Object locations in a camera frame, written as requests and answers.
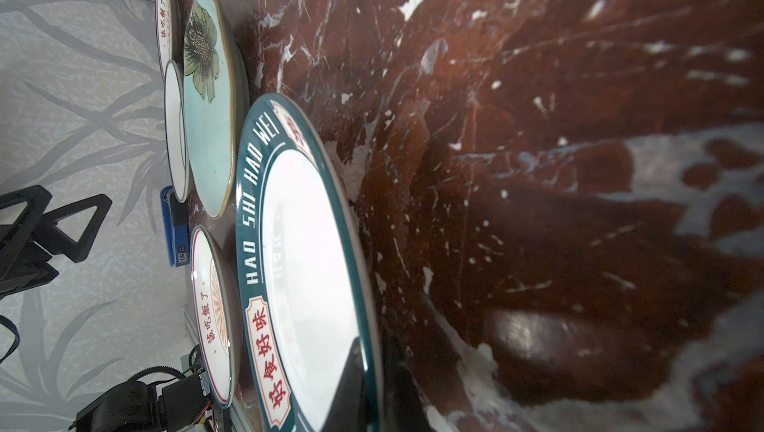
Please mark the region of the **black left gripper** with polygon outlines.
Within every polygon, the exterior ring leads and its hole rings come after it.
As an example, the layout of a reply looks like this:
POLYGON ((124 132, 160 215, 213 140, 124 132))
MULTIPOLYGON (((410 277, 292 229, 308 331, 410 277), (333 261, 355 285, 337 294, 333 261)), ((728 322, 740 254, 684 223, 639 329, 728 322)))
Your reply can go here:
POLYGON ((1 195, 2 210, 23 207, 12 223, 1 225, 2 299, 55 280, 59 271, 49 264, 52 255, 85 261, 113 205, 100 193, 45 213, 51 199, 41 185, 1 195))

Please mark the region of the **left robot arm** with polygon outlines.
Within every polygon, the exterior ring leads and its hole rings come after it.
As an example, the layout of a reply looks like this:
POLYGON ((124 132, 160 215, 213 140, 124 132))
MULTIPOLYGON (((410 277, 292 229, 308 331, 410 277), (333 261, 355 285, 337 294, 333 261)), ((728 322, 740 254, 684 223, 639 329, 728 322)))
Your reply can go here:
MULTIPOLYGON (((87 259, 113 202, 101 193, 55 210, 51 193, 25 187, 1 197, 3 210, 19 207, 1 225, 1 297, 30 291, 59 276, 55 255, 74 263, 87 259)), ((198 425, 212 407, 202 388, 201 350, 195 346, 186 370, 151 366, 110 388, 81 409, 71 431, 180 431, 198 425)))

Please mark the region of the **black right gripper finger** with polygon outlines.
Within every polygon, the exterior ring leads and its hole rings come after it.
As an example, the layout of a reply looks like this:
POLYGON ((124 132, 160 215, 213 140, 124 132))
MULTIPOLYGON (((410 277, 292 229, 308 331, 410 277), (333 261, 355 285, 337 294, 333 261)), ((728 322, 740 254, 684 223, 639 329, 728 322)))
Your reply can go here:
POLYGON ((322 432, 365 431, 367 397, 360 338, 350 347, 322 432))

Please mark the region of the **light green flower plate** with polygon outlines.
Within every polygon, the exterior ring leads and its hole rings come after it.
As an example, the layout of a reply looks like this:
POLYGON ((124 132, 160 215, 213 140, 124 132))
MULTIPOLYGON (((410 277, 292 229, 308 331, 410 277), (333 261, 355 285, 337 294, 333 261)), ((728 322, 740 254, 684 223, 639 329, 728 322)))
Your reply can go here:
POLYGON ((183 55, 190 167, 205 212, 217 219, 234 189, 239 136, 249 106, 244 61, 219 0, 193 0, 183 55))

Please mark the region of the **dark green rimmed white plate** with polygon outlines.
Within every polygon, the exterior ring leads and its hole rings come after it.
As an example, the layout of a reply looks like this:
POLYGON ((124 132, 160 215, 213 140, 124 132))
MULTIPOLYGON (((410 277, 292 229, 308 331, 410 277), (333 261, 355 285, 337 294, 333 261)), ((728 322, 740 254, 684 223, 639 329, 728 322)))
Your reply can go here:
POLYGON ((322 431, 360 338, 367 428, 381 429, 381 344, 360 242, 322 140, 290 98, 249 110, 237 161, 245 338, 270 431, 322 431))

